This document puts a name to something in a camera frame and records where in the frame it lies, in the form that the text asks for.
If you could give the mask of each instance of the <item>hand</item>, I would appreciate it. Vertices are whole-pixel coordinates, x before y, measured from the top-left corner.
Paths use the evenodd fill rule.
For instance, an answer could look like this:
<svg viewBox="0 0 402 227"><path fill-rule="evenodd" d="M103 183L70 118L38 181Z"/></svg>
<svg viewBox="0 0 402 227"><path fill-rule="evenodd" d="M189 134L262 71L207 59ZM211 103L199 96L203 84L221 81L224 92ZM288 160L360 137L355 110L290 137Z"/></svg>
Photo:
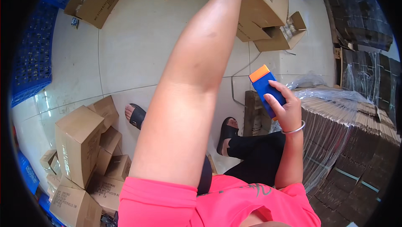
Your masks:
<svg viewBox="0 0 402 227"><path fill-rule="evenodd" d="M271 106L272 110L274 110L282 130L284 132L290 132L300 128L302 126L302 102L300 99L295 97L290 89L279 82L269 80L269 84L281 92L286 99L286 104L281 106L272 94L264 94L264 98Z"/></svg>

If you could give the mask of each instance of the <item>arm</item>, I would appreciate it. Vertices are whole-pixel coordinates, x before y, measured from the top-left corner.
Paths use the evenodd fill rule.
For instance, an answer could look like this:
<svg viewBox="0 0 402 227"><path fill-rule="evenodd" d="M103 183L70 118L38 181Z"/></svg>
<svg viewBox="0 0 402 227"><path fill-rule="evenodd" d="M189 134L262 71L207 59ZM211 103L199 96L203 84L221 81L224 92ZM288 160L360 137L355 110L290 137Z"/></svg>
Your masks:
<svg viewBox="0 0 402 227"><path fill-rule="evenodd" d="M241 1L209 0L183 30L149 105L129 176L198 186Z"/></svg>
<svg viewBox="0 0 402 227"><path fill-rule="evenodd" d="M286 104L281 106L271 94L265 94L264 98L274 110L278 122L284 132L290 132L300 128L301 101L285 85L269 81L269 84L282 93ZM303 131L286 134L285 146L279 168L275 176L275 187L282 189L291 184L303 181Z"/></svg>

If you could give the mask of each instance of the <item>handheld device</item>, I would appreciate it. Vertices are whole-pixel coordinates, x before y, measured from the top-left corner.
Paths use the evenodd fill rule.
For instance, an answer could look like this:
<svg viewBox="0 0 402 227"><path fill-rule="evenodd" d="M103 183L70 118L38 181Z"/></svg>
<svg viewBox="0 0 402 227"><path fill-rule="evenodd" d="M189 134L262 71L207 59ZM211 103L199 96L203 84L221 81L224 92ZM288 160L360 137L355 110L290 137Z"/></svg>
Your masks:
<svg viewBox="0 0 402 227"><path fill-rule="evenodd" d="M278 100L279 104L282 106L286 104L286 100L282 96L281 92L269 85L269 80L276 81L274 75L269 71L266 65L263 65L254 73L250 74L249 78L261 101L263 102L264 108L267 110L268 115L271 117L271 119L276 121L277 119L274 111L264 98L264 94L272 94Z"/></svg>

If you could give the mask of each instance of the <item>orange cap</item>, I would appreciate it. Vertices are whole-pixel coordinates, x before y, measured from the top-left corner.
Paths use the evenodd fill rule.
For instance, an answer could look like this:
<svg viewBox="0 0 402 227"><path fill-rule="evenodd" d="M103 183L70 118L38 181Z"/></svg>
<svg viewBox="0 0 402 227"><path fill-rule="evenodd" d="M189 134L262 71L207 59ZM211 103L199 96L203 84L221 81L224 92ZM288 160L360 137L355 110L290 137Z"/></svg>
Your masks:
<svg viewBox="0 0 402 227"><path fill-rule="evenodd" d="M269 69L267 68L267 66L264 64L262 67L260 67L259 69L257 69L254 73L249 75L249 78L251 80L251 82L256 82L257 80L261 79L261 77L263 77L264 75L269 73Z"/></svg>

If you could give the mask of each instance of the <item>black pants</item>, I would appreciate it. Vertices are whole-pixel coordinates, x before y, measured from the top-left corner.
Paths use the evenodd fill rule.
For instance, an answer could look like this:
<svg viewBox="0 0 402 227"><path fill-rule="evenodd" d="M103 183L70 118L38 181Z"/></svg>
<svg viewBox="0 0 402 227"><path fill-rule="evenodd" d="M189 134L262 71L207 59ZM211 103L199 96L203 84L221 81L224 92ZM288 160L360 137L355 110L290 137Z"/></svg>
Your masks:
<svg viewBox="0 0 402 227"><path fill-rule="evenodd" d="M229 141L228 155L243 161L225 172L225 175L234 176L248 184L261 183L274 186L284 145L285 135L281 132L232 138ZM208 192L212 179L212 176L209 176L210 170L211 166L206 158L198 194Z"/></svg>

